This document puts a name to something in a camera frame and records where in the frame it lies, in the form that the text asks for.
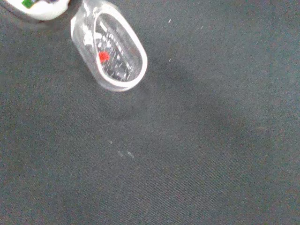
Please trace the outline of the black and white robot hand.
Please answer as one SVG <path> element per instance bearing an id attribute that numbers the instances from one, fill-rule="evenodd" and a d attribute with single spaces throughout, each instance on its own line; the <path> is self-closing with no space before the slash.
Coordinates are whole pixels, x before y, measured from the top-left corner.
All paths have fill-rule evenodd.
<path id="1" fill-rule="evenodd" d="M 69 4 L 68 0 L 2 0 L 0 14 L 21 22 L 38 23 L 59 17 Z"/>

